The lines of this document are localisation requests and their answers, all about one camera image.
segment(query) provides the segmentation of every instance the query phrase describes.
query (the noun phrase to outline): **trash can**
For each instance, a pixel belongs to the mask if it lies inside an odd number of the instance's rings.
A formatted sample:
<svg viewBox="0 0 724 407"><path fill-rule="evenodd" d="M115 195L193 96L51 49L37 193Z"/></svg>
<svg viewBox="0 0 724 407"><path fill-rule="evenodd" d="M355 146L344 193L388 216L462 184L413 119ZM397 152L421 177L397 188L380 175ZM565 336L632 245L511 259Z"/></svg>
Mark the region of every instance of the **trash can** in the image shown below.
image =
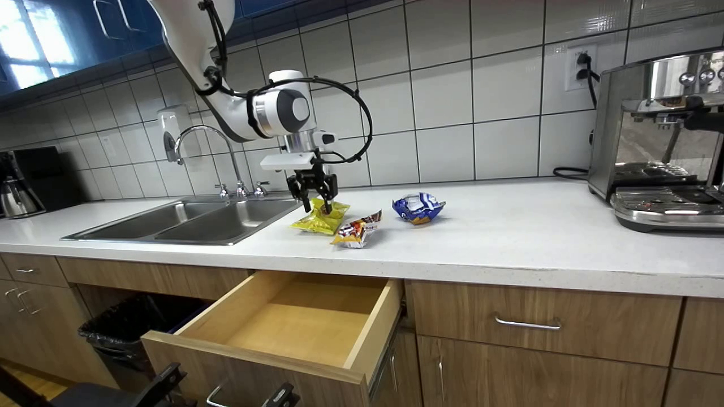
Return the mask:
<svg viewBox="0 0 724 407"><path fill-rule="evenodd" d="M140 336L148 329L175 332L204 308L208 308L208 301L137 294L87 321L80 334L100 352L117 385L137 390L154 380Z"/></svg>

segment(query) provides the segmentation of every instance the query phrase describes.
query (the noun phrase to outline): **yellow package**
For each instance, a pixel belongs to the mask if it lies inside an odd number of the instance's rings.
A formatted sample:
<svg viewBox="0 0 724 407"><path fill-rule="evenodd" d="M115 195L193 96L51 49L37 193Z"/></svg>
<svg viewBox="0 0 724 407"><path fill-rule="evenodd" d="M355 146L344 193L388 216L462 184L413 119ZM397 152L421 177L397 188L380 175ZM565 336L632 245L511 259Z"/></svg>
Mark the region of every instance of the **yellow package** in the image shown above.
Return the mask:
<svg viewBox="0 0 724 407"><path fill-rule="evenodd" d="M293 225L297 231L306 231L306 232L318 232L318 234L335 234L335 231L339 229L339 223L344 222L344 215L349 211L347 203L333 202L333 211L327 212L323 211L323 199L314 197L310 202L312 211L310 215L302 216L299 222L294 222Z"/></svg>

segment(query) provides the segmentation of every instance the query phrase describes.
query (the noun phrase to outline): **cable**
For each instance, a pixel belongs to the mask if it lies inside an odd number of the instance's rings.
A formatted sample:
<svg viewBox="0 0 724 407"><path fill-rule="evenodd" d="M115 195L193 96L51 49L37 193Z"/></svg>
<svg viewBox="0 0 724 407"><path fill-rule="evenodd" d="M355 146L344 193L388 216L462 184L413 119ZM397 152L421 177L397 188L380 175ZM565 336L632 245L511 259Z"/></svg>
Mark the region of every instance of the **cable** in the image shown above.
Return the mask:
<svg viewBox="0 0 724 407"><path fill-rule="evenodd" d="M599 75L594 69L590 54L586 54L586 51L579 54L577 65L582 65L582 69L576 75L576 80L579 80L579 81L586 80L590 104L594 104L594 108L597 108L597 96L595 96L595 83L594 81L599 81ZM554 167L553 175L559 177L559 178L586 178L588 169L586 167Z"/></svg>
<svg viewBox="0 0 724 407"><path fill-rule="evenodd" d="M211 89L206 90L198 90L200 94L212 94L212 92L226 92L226 94L235 94L235 96L245 96L247 99L247 117L250 117L250 126L261 136L261 137L268 137L261 129L259 129L259 121L252 112L252 106L254 106L254 96L271 90L271 89L279 89L279 86L285 86L285 83L327 83L327 86L333 86L342 92L347 92L349 96L354 96L357 102L357 106L362 108L365 117L366 117L366 141L365 145L359 146L359 152L355 152L354 156L342 156L339 152L320 152L318 159L323 162L323 164L335 164L335 162L355 162L355 160L362 160L362 156L366 153L371 141L374 141L374 119L371 119L371 112L370 112L370 106L365 104L365 99L359 96L359 90L354 90L349 89L347 83L342 81L333 81L333 80L327 80L327 76L299 76L299 80L284 80L284 81L271 81L263 89L255 89L255 90L247 90L247 92L241 92L241 90L233 90L229 86L225 86L225 73L226 73L226 31L225 31L225 25L220 21L220 14L212 4L212 0L202 0L200 3L200 9L208 14L208 21L211 21L211 28L212 28L212 37L218 40L218 54L212 56L212 60L220 65L220 67L206 67L204 76L211 81Z"/></svg>

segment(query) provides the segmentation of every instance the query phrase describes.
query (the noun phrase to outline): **white countertop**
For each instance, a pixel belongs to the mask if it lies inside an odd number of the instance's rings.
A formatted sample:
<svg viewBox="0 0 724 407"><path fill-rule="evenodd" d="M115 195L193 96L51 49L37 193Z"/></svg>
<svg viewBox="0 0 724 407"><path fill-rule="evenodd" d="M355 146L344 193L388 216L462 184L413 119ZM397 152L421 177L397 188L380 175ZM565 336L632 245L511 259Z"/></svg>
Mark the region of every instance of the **white countertop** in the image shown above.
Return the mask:
<svg viewBox="0 0 724 407"><path fill-rule="evenodd" d="M449 202L431 225L409 225L392 199ZM169 199L87 203L35 220L3 220L3 253L106 258L237 268L388 275L724 298L724 234L654 234L621 225L582 181L501 181L342 193L349 216L384 211L366 249L335 249L293 229L304 211L235 247L80 242L63 234Z"/></svg>

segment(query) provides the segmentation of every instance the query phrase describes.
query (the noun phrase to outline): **stainless steel sink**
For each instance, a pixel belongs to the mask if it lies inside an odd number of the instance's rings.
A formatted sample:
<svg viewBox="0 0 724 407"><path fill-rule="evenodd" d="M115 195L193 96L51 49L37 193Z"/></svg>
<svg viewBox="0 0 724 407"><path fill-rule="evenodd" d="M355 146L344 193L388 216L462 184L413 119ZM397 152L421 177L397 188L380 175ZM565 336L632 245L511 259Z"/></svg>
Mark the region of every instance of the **stainless steel sink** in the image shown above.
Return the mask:
<svg viewBox="0 0 724 407"><path fill-rule="evenodd" d="M299 203L288 199L185 199L68 238L159 245L235 245L294 207L299 207Z"/></svg>

